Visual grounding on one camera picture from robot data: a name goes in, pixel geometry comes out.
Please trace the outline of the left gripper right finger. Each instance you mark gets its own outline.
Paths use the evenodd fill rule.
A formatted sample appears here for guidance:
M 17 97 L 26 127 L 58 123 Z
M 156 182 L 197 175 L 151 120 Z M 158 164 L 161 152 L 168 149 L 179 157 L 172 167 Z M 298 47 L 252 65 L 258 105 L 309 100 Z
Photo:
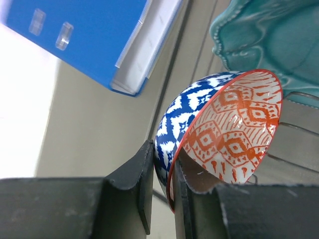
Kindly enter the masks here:
M 316 239 L 315 185 L 217 184 L 199 193 L 175 164 L 175 228 L 179 239 Z

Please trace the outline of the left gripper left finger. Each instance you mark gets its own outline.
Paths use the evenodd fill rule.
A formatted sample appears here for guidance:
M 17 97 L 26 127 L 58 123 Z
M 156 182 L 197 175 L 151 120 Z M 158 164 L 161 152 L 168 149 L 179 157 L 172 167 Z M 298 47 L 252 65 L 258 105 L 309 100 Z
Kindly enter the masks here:
M 106 177 L 0 182 L 3 239 L 144 239 L 151 231 L 154 143 Z

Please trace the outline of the blue and orange patterned bowl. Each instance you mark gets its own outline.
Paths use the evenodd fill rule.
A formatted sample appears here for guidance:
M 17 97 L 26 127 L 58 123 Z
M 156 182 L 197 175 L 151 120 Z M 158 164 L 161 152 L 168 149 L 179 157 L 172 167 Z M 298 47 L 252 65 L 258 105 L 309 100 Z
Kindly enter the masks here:
M 155 135 L 155 170 L 171 209 L 181 151 L 219 180 L 246 183 L 273 140 L 283 105 L 271 71 L 228 71 L 190 84 L 170 104 Z

